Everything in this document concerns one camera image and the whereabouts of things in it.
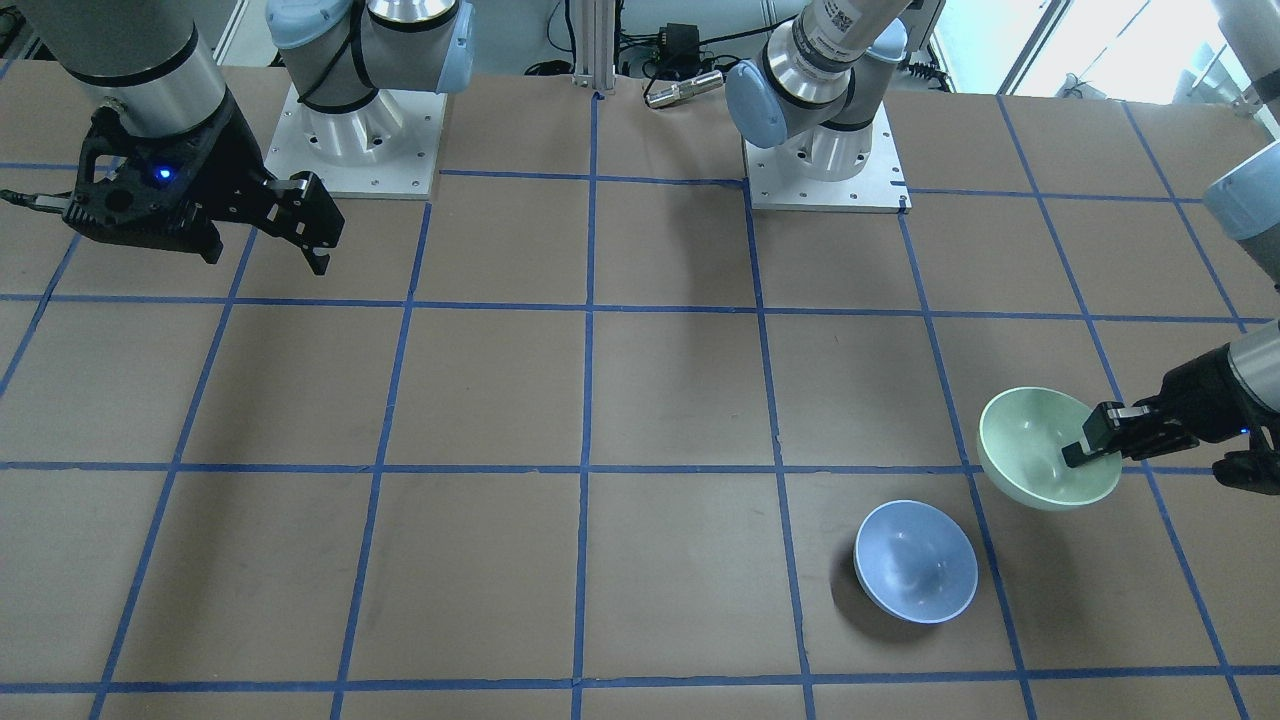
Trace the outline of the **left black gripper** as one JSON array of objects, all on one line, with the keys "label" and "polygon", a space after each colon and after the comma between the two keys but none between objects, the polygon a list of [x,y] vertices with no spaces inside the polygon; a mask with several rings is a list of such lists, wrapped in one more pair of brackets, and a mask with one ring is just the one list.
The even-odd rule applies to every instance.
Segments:
[{"label": "left black gripper", "polygon": [[1263,447],[1263,405],[1242,379],[1234,343],[1199,355],[1164,375],[1156,395],[1125,406],[1098,404],[1084,420],[1078,442],[1062,448],[1068,468],[1119,454],[1147,460],[1201,445],[1247,438],[1248,450]]}]

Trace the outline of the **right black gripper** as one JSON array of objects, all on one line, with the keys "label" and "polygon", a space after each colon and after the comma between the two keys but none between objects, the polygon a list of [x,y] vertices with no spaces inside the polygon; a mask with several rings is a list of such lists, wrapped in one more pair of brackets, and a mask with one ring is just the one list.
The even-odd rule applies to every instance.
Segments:
[{"label": "right black gripper", "polygon": [[[125,109],[122,122],[125,127]],[[275,179],[230,91],[224,90],[211,114],[182,132],[143,137],[155,142],[148,155],[179,167],[187,205],[175,220],[180,252],[216,265],[223,242],[216,222],[255,225],[296,246],[314,275],[325,275],[330,251],[340,242],[346,218],[323,178],[311,170]]]}]

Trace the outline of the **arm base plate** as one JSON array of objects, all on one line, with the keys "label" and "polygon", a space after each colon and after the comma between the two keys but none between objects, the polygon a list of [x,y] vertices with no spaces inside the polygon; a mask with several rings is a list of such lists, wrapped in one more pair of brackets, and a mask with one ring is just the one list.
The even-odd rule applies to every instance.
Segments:
[{"label": "arm base plate", "polygon": [[900,214],[913,208],[884,104],[863,129],[819,126],[773,149],[745,141],[742,154],[756,210]]},{"label": "arm base plate", "polygon": [[346,114],[315,111],[289,88],[265,165],[315,173],[334,199],[428,201],[451,95],[381,90]]}]

